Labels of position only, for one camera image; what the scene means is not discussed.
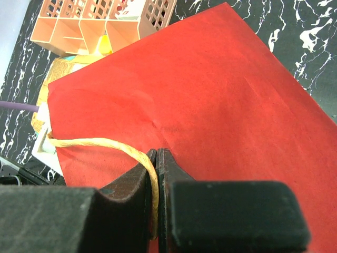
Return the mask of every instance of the red paper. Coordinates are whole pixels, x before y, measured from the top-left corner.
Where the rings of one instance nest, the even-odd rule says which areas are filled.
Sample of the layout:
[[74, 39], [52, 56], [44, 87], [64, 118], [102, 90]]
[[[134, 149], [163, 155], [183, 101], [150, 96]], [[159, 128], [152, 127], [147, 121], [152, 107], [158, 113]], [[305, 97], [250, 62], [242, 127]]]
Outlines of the red paper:
[[[311, 250], [337, 249], [337, 127], [243, 20], [220, 5], [49, 86], [56, 139], [170, 148], [196, 180], [277, 180], [295, 192]], [[136, 164], [57, 149], [69, 186], [102, 187]]]

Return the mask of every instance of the purple cable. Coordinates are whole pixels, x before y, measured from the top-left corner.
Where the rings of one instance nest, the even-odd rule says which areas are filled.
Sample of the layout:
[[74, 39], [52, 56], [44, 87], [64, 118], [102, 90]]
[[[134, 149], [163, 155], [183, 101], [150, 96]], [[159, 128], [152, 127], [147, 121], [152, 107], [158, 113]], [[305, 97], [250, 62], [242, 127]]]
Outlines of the purple cable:
[[5, 102], [0, 101], [0, 107], [8, 108], [8, 109], [18, 109], [18, 110], [25, 110], [30, 112], [37, 112], [38, 106], [31, 105], [31, 104], [21, 104], [21, 103], [14, 103], [14, 102]]

